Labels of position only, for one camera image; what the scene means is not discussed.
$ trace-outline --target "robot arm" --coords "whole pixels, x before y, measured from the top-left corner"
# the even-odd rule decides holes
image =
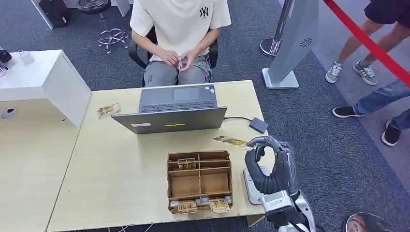
[[[278,142],[272,136],[254,138],[247,145],[254,148],[246,153],[245,164],[255,188],[268,195],[262,197],[268,221],[278,226],[279,232],[315,232],[310,205],[298,188],[291,146]],[[267,146],[275,152],[275,163],[269,176],[262,172],[258,164]]]

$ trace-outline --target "wooden organizer box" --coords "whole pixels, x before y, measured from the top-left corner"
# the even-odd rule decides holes
[[[196,167],[180,170],[178,160],[195,158]],[[175,201],[199,200],[201,198],[230,197],[233,206],[231,161],[227,151],[202,151],[168,154],[168,209],[178,212]],[[197,204],[197,210],[210,210],[209,204]]]

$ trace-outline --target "white t-shirt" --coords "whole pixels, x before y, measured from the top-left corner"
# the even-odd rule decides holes
[[[134,0],[130,26],[146,36],[155,25],[158,46],[182,55],[194,49],[209,29],[231,24],[227,0]],[[200,55],[209,52],[209,48]],[[153,55],[151,61],[162,60]]]

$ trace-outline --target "laptop touchpad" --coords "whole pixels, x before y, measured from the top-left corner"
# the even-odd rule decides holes
[[[199,100],[199,88],[174,89],[174,101]]]

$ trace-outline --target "gray sneaker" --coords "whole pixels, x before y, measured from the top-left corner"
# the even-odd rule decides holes
[[[367,67],[360,67],[358,61],[355,65],[353,65],[353,70],[359,74],[362,79],[371,86],[377,85],[377,80],[375,78],[373,72],[373,66],[369,64]]]
[[[337,62],[333,63],[329,71],[326,73],[326,81],[329,83],[334,83],[339,78],[340,71],[342,71],[343,65]]]

